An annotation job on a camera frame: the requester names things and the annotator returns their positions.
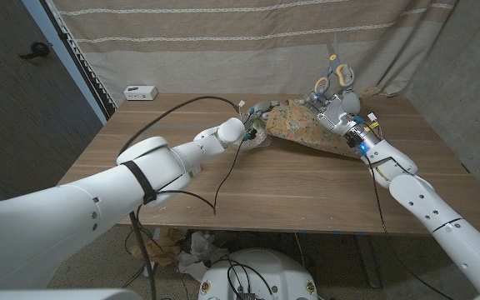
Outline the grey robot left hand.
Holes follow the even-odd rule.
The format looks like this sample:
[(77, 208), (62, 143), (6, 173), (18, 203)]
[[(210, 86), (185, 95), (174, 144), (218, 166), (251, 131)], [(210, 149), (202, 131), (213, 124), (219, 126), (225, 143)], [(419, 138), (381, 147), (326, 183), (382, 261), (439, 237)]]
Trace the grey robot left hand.
[(242, 122), (246, 130), (248, 130), (253, 123), (258, 120), (262, 119), (266, 121), (269, 116), (269, 112), (272, 111), (275, 107), (280, 106), (281, 103), (279, 101), (261, 101), (258, 102), (253, 107), (249, 108), (243, 115), (242, 115)]

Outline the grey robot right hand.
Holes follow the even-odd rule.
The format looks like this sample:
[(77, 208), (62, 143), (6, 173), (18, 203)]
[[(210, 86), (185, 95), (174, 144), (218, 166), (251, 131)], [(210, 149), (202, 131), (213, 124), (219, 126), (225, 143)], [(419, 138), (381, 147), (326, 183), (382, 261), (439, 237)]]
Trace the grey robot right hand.
[(331, 133), (345, 138), (350, 148), (362, 155), (381, 142), (381, 138), (358, 116), (360, 100), (355, 92), (344, 92), (326, 97), (309, 92), (299, 101)]

